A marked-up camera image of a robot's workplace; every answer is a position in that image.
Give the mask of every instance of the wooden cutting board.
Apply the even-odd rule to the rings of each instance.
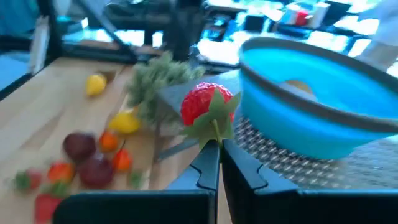
[[[98,70],[118,71],[105,92],[89,99],[85,80]],[[37,192],[21,195],[12,189],[12,179],[29,167],[45,174],[51,161],[66,159],[62,141],[72,131],[89,131],[99,136],[111,115],[124,108],[124,87],[134,75],[131,66],[116,63],[59,58],[0,102],[0,217],[2,222],[32,223]],[[133,169],[141,170],[141,189],[149,188],[154,135],[138,131],[126,139],[134,158]],[[111,190],[131,190],[126,174],[115,177]],[[82,190],[78,178],[74,193]]]

